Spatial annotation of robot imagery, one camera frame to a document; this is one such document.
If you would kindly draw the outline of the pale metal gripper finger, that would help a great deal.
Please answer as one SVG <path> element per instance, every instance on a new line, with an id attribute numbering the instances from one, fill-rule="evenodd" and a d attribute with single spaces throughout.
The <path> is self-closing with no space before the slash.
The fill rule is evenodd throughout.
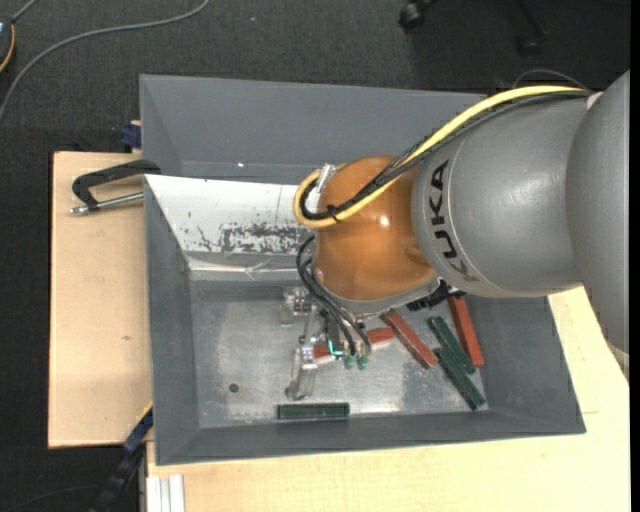
<path id="1" fill-rule="evenodd" d="M 297 401 L 313 395 L 318 364 L 311 347 L 298 348 L 294 353 L 291 380 L 285 390 L 288 400 Z"/>
<path id="2" fill-rule="evenodd" d="M 284 288 L 279 305 L 278 319 L 281 326 L 290 326 L 296 317 L 308 314 L 308 292 L 303 288 Z"/>

